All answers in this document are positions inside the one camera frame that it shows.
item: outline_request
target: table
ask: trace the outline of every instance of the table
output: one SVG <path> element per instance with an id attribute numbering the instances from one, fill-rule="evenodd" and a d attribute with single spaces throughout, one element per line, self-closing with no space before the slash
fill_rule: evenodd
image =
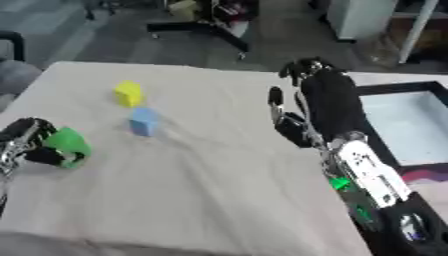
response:
<path id="1" fill-rule="evenodd" d="M 360 85 L 447 82 L 350 75 Z M 132 135 L 131 110 L 114 102 L 125 79 L 141 83 L 145 105 L 159 115 L 153 138 Z M 272 73 L 54 64 L 0 116 L 0 127 L 42 117 L 84 134 L 94 152 L 77 170 L 24 164 L 0 231 L 235 254 L 369 255 L 317 153 L 273 130 L 271 85 L 290 88 Z"/>

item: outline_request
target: black armrest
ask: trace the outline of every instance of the black armrest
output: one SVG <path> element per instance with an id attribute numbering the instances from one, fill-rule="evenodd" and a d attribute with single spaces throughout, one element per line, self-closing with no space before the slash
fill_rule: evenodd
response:
<path id="1" fill-rule="evenodd" d="M 25 61 L 25 39 L 21 34 L 12 31 L 0 30 L 0 40 L 11 41 L 14 47 L 14 59 Z"/>

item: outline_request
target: office chair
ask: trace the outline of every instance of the office chair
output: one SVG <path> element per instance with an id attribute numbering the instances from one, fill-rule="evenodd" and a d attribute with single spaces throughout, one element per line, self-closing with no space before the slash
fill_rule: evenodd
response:
<path id="1" fill-rule="evenodd" d="M 10 41 L 13 45 L 14 60 L 25 61 L 25 39 L 19 33 L 1 31 L 0 40 Z"/>
<path id="2" fill-rule="evenodd" d="M 237 48 L 240 53 L 238 59 L 242 60 L 249 52 L 249 44 L 241 38 L 233 35 L 228 28 L 233 21 L 250 21 L 258 16 L 258 0 L 196 0 L 200 10 L 197 12 L 197 19 L 191 22 L 166 22 L 150 23 L 146 25 L 148 32 L 153 33 L 154 38 L 158 38 L 155 32 L 160 31 L 197 31 L 216 36 Z M 233 4 L 244 5 L 245 12 L 236 13 L 231 8 Z"/>
<path id="3" fill-rule="evenodd" d="M 14 60 L 0 56 L 0 112 L 24 92 L 42 73 L 42 70 L 25 63 L 25 40 L 16 32 L 0 31 L 0 40 L 13 45 Z"/>

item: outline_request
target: blue cube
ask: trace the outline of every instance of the blue cube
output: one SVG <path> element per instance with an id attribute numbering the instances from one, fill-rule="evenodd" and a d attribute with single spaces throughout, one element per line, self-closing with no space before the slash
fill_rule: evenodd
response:
<path id="1" fill-rule="evenodd" d="M 149 108 L 135 108 L 131 116 L 131 130 L 140 136 L 153 136 L 156 128 L 156 113 Z"/>

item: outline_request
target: yellow cube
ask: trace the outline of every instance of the yellow cube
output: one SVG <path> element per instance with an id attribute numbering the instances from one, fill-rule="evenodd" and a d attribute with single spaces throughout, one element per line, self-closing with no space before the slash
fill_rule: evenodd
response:
<path id="1" fill-rule="evenodd" d="M 132 81 L 123 81 L 115 88 L 115 95 L 118 103 L 125 107 L 135 107 L 140 105 L 143 99 L 140 84 Z"/>

